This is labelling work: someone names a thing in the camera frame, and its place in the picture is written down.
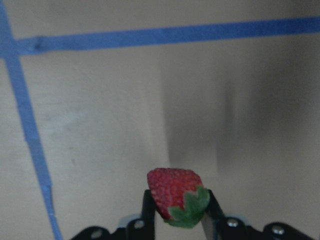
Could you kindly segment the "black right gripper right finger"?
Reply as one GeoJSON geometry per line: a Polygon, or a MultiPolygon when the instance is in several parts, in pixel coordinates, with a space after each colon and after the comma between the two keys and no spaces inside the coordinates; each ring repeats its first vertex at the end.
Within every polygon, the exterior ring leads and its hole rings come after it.
{"type": "Polygon", "coordinates": [[[209,204],[201,220],[202,229],[207,240],[222,240],[225,214],[213,192],[209,189],[209,204]]]}

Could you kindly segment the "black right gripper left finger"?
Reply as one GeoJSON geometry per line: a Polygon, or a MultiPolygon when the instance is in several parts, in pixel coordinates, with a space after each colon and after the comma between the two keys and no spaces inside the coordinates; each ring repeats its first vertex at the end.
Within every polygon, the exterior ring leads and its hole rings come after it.
{"type": "Polygon", "coordinates": [[[142,200],[141,219],[144,222],[144,240],[155,239],[155,212],[156,204],[150,190],[145,190],[142,200]]]}

